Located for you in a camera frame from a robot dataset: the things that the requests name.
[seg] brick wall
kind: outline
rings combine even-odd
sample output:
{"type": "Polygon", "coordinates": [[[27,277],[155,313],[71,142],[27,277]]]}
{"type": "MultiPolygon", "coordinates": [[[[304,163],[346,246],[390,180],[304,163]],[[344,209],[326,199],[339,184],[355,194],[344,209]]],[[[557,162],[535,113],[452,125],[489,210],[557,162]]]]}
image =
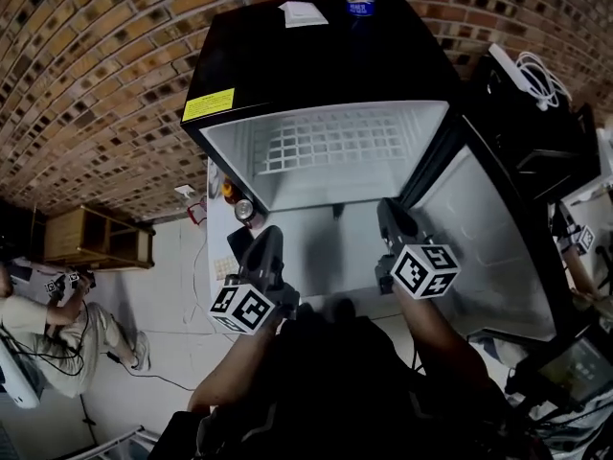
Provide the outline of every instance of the brick wall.
{"type": "MultiPolygon", "coordinates": [[[[179,127],[213,16],[265,0],[0,0],[0,196],[135,218],[206,185],[179,127]]],[[[490,42],[531,50],[599,122],[613,111],[613,0],[409,0],[462,77],[490,42]]]]}

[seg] white wire rack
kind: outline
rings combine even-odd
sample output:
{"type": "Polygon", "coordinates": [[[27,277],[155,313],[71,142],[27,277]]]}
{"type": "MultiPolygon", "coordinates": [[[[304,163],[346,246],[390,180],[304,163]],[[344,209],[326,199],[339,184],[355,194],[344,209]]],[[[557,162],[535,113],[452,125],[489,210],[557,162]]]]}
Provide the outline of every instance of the white wire rack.
{"type": "Polygon", "coordinates": [[[310,112],[254,122],[255,174],[406,157],[391,109],[310,112]]]}

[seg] yellow label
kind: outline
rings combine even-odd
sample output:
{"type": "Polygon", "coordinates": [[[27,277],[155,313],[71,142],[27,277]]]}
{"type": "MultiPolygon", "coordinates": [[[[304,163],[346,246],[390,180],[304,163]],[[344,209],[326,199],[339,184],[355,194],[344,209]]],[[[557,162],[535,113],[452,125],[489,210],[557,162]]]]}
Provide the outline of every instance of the yellow label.
{"type": "Polygon", "coordinates": [[[232,101],[234,100],[234,89],[222,90],[209,94],[208,96],[198,97],[187,101],[185,104],[185,112],[183,113],[183,121],[213,114],[214,112],[225,111],[232,109],[232,101]]]}

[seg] black phone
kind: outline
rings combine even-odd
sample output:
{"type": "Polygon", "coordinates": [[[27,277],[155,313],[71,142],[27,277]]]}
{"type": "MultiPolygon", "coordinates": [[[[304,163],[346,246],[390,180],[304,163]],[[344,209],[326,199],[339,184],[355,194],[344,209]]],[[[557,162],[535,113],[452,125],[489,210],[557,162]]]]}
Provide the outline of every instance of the black phone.
{"type": "Polygon", "coordinates": [[[243,254],[247,251],[253,240],[253,235],[251,235],[251,231],[246,226],[239,228],[228,236],[228,243],[239,264],[243,254]]]}

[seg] mini refrigerator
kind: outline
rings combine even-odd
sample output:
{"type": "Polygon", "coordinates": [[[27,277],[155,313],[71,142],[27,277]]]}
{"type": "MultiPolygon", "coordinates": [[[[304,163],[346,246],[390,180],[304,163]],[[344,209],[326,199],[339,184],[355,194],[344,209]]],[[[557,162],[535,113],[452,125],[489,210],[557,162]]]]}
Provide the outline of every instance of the mini refrigerator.
{"type": "Polygon", "coordinates": [[[287,29],[284,0],[215,17],[181,126],[266,214],[399,199],[460,258],[438,302],[459,330],[550,338],[573,310],[546,215],[467,116],[435,37],[405,0],[362,18],[302,1],[329,24],[287,29]]]}

